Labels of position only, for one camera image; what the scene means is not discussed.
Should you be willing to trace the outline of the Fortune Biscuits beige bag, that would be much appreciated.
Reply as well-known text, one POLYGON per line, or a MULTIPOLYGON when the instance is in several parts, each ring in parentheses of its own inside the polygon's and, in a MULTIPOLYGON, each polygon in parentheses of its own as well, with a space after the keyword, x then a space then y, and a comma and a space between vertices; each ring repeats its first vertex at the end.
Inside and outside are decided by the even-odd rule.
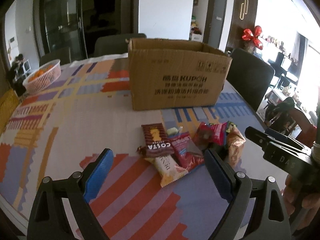
POLYGON ((227 163, 234 168, 240 161, 242 152, 244 149, 246 139, 239 131, 237 127, 233 128, 230 133, 227 134, 226 143, 227 143, 227 163))

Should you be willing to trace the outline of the pale green candy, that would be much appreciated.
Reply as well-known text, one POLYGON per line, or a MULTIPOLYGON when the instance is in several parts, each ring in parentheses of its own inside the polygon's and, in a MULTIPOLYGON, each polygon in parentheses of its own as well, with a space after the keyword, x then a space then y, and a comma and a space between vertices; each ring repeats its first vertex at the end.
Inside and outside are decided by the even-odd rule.
POLYGON ((167 133, 168 137, 172 137, 172 136, 175 136, 175 135, 181 133, 182 131, 183 131, 183 127, 180 126, 180 127, 169 128, 169 129, 167 129, 166 133, 167 133))

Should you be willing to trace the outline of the dark green snack pack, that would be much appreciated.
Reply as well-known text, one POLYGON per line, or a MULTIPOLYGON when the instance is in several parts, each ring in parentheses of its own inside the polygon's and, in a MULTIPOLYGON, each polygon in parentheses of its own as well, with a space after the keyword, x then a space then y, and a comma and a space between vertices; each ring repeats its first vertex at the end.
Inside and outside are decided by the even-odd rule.
POLYGON ((225 132, 228 134, 228 133, 230 133, 231 130, 232 130, 233 128, 235 128, 235 127, 237 127, 236 124, 234 124, 234 123, 231 122, 231 121, 228 121, 225 132))

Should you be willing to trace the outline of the red pink snack pack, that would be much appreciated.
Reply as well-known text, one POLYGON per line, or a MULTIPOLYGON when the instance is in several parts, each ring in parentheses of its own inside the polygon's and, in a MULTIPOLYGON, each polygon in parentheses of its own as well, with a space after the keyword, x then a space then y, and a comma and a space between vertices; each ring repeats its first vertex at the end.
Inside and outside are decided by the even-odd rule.
POLYGON ((201 122, 193 136, 193 142, 199 147, 206 147, 209 144, 224 146, 227 138, 228 122, 221 124, 206 124, 201 122))

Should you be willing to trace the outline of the red hawthorn snack pack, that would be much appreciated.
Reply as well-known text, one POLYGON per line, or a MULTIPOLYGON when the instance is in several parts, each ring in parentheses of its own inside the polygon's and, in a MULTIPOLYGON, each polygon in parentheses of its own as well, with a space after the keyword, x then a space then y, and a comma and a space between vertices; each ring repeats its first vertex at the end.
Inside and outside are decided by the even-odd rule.
POLYGON ((203 153, 195 145, 189 132, 174 135, 169 140, 174 148, 175 159, 182 168, 191 172, 204 164, 203 153))

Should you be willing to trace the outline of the cream pink snack pack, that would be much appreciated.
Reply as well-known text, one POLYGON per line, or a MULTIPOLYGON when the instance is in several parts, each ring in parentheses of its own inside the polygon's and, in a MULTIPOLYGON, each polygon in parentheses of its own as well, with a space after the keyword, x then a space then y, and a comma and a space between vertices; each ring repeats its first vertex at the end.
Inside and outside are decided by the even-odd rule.
POLYGON ((144 160, 151 163, 159 172, 161 176, 161 187, 165 187, 189 173, 187 169, 178 165, 171 155, 155 158, 147 157, 144 158, 144 160))

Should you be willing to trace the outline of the colourful patterned tablecloth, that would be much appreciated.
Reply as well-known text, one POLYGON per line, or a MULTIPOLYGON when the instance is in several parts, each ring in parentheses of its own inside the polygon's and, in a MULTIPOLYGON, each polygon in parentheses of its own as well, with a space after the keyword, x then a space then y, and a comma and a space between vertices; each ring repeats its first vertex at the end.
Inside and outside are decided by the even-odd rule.
POLYGON ((75 62, 49 88, 27 97, 1 135, 1 209, 22 233, 43 177, 68 178, 103 149, 114 162, 91 208, 111 239, 207 239, 225 212, 204 166, 161 187, 160 175, 137 154, 143 124, 194 134, 201 122, 231 121, 240 131, 264 125, 225 84, 213 106, 134 111, 126 57, 75 62))

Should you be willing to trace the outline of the black chair right side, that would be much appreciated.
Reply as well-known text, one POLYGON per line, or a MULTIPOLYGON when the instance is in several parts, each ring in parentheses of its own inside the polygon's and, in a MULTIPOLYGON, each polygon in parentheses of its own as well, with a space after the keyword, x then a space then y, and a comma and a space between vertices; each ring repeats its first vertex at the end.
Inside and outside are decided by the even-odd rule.
POLYGON ((257 111, 274 77, 275 70, 262 59, 236 48, 231 53, 227 81, 257 111))

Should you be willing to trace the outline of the brown striped Costa snack pack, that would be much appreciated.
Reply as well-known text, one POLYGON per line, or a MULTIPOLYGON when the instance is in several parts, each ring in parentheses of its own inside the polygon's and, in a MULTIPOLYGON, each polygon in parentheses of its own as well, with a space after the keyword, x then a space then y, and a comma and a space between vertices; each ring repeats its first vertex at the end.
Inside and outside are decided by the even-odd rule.
POLYGON ((174 154, 174 148, 164 130, 162 123, 141 125, 145 146, 139 149, 140 154, 147 158, 157 158, 174 154))

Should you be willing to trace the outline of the red ribbon bow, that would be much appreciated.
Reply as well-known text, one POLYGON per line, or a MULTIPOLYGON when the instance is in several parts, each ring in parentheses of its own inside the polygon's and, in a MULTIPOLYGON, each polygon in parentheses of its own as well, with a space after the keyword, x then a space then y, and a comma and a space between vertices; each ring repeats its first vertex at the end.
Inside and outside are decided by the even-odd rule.
POLYGON ((262 32, 263 30, 261 26, 256 25, 253 31, 251 31, 249 28, 244 29, 241 38, 243 41, 253 42, 256 48, 263 50, 263 43, 259 40, 262 32))

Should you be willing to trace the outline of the brown cardboard box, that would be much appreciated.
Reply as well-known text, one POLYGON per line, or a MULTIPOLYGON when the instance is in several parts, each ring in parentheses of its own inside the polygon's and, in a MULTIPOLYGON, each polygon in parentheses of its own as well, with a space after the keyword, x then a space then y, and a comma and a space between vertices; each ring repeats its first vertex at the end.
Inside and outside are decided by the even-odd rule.
POLYGON ((196 41, 132 38, 128 50, 135 111, 214 105, 232 62, 196 41))

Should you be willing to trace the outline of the woven straw mat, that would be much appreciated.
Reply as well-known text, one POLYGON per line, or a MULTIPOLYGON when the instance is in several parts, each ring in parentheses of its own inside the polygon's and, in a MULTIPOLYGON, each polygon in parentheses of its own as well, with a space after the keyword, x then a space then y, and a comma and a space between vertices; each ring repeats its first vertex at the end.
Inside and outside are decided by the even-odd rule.
POLYGON ((5 127, 19 105, 19 99, 17 94, 13 89, 8 90, 1 97, 1 106, 0 106, 0 133, 2 134, 5 130, 5 127))

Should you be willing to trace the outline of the oranges in basket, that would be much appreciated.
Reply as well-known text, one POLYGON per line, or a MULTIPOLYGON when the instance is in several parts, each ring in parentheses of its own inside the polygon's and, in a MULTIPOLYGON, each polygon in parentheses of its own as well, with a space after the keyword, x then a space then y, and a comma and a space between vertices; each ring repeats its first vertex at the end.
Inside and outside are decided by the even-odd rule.
POLYGON ((28 82, 31 82, 33 80, 35 80, 36 78, 40 77, 41 75, 43 75, 45 72, 47 72, 48 70, 50 70, 51 68, 53 68, 54 65, 48 65, 47 67, 43 68, 43 69, 39 69, 38 71, 36 71, 34 74, 31 75, 31 77, 29 78, 28 82))

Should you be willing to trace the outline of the black chair near basket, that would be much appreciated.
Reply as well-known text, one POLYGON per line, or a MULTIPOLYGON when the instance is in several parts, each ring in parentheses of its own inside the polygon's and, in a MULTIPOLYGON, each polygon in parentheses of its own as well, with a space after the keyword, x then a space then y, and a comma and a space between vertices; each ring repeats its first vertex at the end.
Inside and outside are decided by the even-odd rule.
POLYGON ((42 66, 49 61, 60 60, 60 64, 69 64, 71 63, 71 49, 69 47, 64 47, 51 53, 48 53, 40 58, 39 65, 42 66))

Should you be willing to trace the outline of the black chair behind box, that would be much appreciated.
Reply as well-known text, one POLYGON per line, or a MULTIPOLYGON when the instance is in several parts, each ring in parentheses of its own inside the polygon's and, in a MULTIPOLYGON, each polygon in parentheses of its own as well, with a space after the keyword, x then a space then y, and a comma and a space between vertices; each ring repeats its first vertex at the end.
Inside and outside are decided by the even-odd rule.
POLYGON ((129 40, 132 38, 146 38, 146 35, 138 33, 100 37, 95 43, 94 57, 127 53, 129 40))

